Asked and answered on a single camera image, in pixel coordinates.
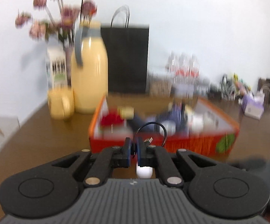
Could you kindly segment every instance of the open cardboard box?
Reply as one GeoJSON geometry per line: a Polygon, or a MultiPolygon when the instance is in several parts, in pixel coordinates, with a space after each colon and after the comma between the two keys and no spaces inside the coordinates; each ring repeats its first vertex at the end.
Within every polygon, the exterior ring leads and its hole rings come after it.
{"type": "MultiPolygon", "coordinates": [[[[183,137],[178,134],[167,138],[165,148],[168,152],[176,152],[177,149],[185,148],[190,151],[205,155],[216,156],[229,154],[234,146],[235,139],[239,133],[239,124],[221,109],[201,97],[192,99],[156,98],[146,95],[108,95],[102,98],[89,126],[89,140],[91,151],[98,153],[110,146],[123,146],[125,139],[104,139],[100,129],[100,120],[109,109],[119,106],[130,106],[139,115],[158,114],[167,110],[172,101],[183,102],[190,105],[195,113],[210,113],[218,120],[218,128],[214,131],[203,131],[200,134],[190,134],[183,137]]],[[[161,145],[163,136],[159,133],[139,133],[143,139],[152,137],[152,144],[161,145]]]]}

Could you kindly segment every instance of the bag handle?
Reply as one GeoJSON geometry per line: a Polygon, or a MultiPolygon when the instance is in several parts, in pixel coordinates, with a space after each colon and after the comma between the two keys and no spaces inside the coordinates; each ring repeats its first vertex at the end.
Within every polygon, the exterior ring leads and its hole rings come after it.
{"type": "Polygon", "coordinates": [[[79,66],[83,66],[82,61],[82,44],[83,44],[83,38],[86,37],[88,34],[88,27],[85,26],[79,26],[76,35],[75,35],[75,56],[76,56],[76,63],[79,66]]]}
{"type": "Polygon", "coordinates": [[[126,13],[126,23],[125,23],[125,28],[129,27],[129,20],[130,20],[130,9],[128,5],[123,5],[121,7],[119,7],[118,9],[115,10],[112,19],[111,19],[111,24],[110,27],[112,27],[112,23],[113,23],[113,19],[120,13],[124,11],[126,13]]]}

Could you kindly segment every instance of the silver screw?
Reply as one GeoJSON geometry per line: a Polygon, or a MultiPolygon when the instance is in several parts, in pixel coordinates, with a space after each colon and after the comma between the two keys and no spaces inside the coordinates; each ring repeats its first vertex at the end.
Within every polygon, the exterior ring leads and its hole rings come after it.
{"type": "Polygon", "coordinates": [[[179,177],[169,177],[167,179],[167,182],[170,183],[170,184],[180,184],[182,182],[182,179],[179,178],[179,177]]]}
{"type": "Polygon", "coordinates": [[[91,178],[86,179],[85,183],[87,183],[88,185],[96,185],[100,183],[100,179],[96,177],[91,177],[91,178]]]}

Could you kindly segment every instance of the brown tabletop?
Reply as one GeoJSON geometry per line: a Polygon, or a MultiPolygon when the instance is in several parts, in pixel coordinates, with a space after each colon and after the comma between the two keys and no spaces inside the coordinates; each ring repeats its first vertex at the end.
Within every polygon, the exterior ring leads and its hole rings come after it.
{"type": "MultiPolygon", "coordinates": [[[[228,160],[260,156],[270,159],[270,111],[257,121],[241,114],[236,102],[213,102],[240,123],[240,133],[228,160]]],[[[36,112],[0,152],[0,183],[23,170],[90,148],[88,126],[92,115],[75,114],[70,121],[52,120],[47,105],[36,112]]],[[[135,167],[116,169],[115,177],[136,177],[135,167]]],[[[3,217],[0,207],[0,218],[3,217]]]]}

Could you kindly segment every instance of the yellow pitcher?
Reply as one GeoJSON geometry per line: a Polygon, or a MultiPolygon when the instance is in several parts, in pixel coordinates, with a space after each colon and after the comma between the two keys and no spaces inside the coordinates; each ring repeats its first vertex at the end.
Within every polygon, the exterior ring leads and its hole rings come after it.
{"type": "Polygon", "coordinates": [[[76,32],[71,82],[76,112],[93,112],[108,93],[108,57],[99,22],[81,23],[76,32]]]}

